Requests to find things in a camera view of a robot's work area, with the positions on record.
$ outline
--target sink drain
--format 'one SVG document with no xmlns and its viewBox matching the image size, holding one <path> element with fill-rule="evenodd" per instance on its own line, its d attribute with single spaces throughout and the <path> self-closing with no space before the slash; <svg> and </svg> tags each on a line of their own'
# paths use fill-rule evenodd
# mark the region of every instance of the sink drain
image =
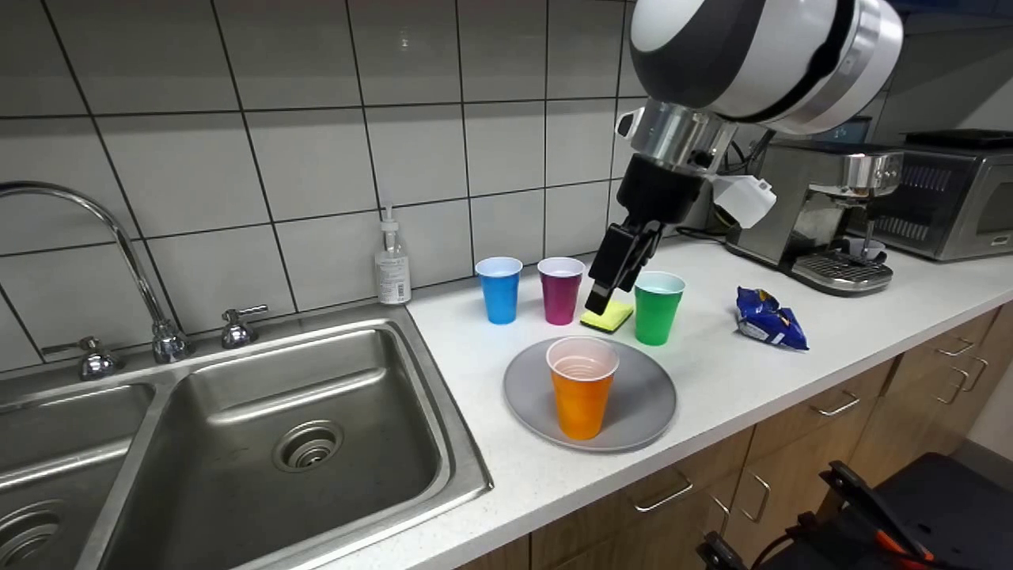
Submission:
<svg viewBox="0 0 1013 570">
<path fill-rule="evenodd" d="M 0 566 L 18 566 L 60 534 L 53 504 L 31 504 L 0 519 Z"/>
<path fill-rule="evenodd" d="M 280 440 L 276 463 L 286 472 L 310 472 L 324 465 L 339 445 L 343 445 L 343 434 L 325 419 L 314 419 L 291 426 Z"/>
</svg>

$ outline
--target microwave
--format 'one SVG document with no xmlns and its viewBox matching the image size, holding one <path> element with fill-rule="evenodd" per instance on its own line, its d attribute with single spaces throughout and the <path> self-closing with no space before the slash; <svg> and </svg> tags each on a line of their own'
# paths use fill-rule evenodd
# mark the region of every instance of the microwave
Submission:
<svg viewBox="0 0 1013 570">
<path fill-rule="evenodd" d="M 874 233 L 940 262 L 1013 252 L 1013 136 L 978 150 L 969 136 L 961 150 L 910 142 L 903 184 L 871 207 Z"/>
</svg>

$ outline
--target espresso machine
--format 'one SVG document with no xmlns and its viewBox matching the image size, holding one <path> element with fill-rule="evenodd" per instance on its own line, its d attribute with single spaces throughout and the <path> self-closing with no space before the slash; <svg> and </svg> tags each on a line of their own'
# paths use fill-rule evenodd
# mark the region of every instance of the espresso machine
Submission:
<svg viewBox="0 0 1013 570">
<path fill-rule="evenodd" d="M 903 152 L 882 144 L 771 144 L 759 177 L 776 207 L 737 231 L 727 250 L 776 267 L 833 295 L 871 295 L 888 285 L 887 248 L 874 241 L 874 202 L 899 186 Z"/>
</svg>

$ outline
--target orange cup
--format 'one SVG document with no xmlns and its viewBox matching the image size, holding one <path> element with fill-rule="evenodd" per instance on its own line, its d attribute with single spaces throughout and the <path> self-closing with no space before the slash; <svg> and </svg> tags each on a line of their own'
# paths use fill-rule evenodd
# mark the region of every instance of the orange cup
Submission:
<svg viewBox="0 0 1013 570">
<path fill-rule="evenodd" d="M 601 434 L 612 381 L 622 357 L 598 340 L 558 340 L 543 351 L 551 385 L 558 396 L 561 429 L 574 440 Z"/>
</svg>

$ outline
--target stainless steel sink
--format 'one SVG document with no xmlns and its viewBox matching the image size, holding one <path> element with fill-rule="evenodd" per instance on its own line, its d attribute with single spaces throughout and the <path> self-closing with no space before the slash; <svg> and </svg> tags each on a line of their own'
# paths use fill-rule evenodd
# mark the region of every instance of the stainless steel sink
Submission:
<svg viewBox="0 0 1013 570">
<path fill-rule="evenodd" d="M 2 570 L 314 566 L 490 488 L 408 311 L 380 306 L 0 403 L 0 434 Z"/>
<path fill-rule="evenodd" d="M 0 566 L 73 566 L 145 419 L 150 385 L 73 385 L 0 406 Z"/>
</svg>

